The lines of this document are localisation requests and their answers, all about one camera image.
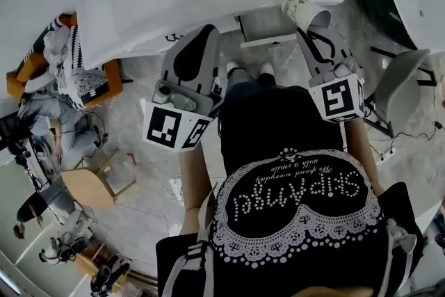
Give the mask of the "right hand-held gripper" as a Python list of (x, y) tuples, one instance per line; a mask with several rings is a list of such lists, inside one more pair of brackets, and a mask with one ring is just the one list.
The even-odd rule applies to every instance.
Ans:
[(364, 117), (364, 71), (349, 57), (346, 40), (321, 26), (310, 26), (308, 36), (297, 28), (296, 36), (311, 74), (309, 94), (322, 119), (339, 123)]

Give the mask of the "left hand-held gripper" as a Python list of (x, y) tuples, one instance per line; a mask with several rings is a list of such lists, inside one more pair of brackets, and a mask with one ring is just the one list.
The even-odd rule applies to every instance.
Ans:
[(172, 152), (193, 150), (200, 142), (223, 103), (222, 88), (211, 84), (219, 35), (213, 24), (206, 24), (165, 53), (162, 80), (156, 82), (153, 98), (143, 102), (145, 142)]

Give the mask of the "white paper cup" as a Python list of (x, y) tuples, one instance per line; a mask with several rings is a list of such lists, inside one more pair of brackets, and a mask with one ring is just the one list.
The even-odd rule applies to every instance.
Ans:
[(328, 29), (331, 24), (331, 12), (309, 0), (285, 0), (282, 12), (307, 34), (314, 26)]

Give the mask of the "white drawer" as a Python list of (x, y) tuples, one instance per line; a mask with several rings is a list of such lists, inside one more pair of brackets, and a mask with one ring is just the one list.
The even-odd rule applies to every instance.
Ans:
[(243, 34), (242, 48), (273, 45), (297, 39), (296, 25), (279, 6), (259, 8), (238, 16)]

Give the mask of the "person's left forearm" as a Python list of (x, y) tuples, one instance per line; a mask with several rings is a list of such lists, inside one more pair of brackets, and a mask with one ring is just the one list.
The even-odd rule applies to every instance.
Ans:
[(195, 234), (199, 231), (200, 208), (212, 191), (201, 143), (198, 143), (194, 150), (181, 152), (179, 165), (185, 209), (184, 221), (179, 234)]

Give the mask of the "person's right forearm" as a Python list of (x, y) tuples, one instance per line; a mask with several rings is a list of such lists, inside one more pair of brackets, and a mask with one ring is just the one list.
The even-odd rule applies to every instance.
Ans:
[(356, 118), (347, 121), (344, 123), (344, 128), (348, 153), (357, 159), (365, 169), (375, 195), (381, 195), (385, 190), (378, 180), (378, 169), (363, 119)]

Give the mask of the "person's grey jeans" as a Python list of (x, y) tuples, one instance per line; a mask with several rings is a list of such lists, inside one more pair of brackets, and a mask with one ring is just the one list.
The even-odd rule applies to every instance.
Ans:
[(225, 96), (234, 95), (235, 93), (253, 93), (262, 89), (269, 89), (277, 85), (274, 75), (258, 74), (254, 78), (247, 70), (239, 68), (234, 70), (228, 78)]

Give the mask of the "grey chair black legs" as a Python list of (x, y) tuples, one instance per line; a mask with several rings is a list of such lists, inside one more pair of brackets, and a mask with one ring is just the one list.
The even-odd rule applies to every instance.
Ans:
[(430, 50), (417, 49), (398, 55), (377, 47), (372, 47), (371, 51), (391, 61), (374, 92), (364, 100), (366, 108), (376, 120), (364, 118), (364, 121), (385, 136), (395, 138), (420, 104), (420, 87), (437, 85), (434, 71), (421, 67)]

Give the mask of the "black white striped blanket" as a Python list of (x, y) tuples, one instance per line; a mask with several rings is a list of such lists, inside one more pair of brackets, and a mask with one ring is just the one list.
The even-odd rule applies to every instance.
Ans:
[(85, 69), (81, 53), (79, 28), (74, 23), (73, 13), (61, 13), (50, 22), (23, 58), (17, 74), (23, 76), (25, 81), (28, 81), (34, 72), (43, 67), (54, 77), (49, 71), (47, 60), (44, 58), (43, 37), (49, 31), (58, 30), (63, 25), (70, 29), (70, 49), (72, 52), (71, 70), (72, 80), (75, 86), (75, 94), (72, 97), (69, 95), (66, 96), (75, 103), (76, 107), (85, 108), (88, 102), (108, 89), (108, 76), (103, 66), (91, 70)]

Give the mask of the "white power strip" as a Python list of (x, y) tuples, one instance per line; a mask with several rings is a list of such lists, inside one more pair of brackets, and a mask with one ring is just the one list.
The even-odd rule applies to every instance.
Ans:
[(396, 150), (395, 149), (390, 149), (390, 150), (385, 150), (385, 151), (376, 150), (375, 153), (376, 153), (375, 160), (376, 160), (376, 163), (379, 165), (381, 163), (384, 163), (384, 162), (390, 160), (390, 158), (392, 158), (395, 155)]

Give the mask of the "white clothes pile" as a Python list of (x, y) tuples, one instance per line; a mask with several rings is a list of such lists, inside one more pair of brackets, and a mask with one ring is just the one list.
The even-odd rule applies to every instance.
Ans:
[(73, 96), (75, 86), (72, 80), (72, 52), (70, 49), (70, 29), (63, 25), (58, 30), (49, 31), (44, 37), (44, 58), (49, 71), (54, 75), (58, 92)]

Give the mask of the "wooden side table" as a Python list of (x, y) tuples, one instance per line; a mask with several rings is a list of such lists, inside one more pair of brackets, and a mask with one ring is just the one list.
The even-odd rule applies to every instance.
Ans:
[(81, 205), (111, 210), (118, 198), (136, 185), (131, 158), (122, 150), (114, 150), (98, 168), (82, 167), (62, 172), (62, 181), (70, 195)]

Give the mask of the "person's black printed shirt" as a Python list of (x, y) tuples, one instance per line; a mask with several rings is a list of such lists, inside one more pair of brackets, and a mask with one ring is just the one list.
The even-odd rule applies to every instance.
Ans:
[(423, 250), (406, 185), (376, 196), (304, 88), (225, 96), (219, 120), (227, 179), (198, 233), (157, 243), (159, 297), (393, 297)]

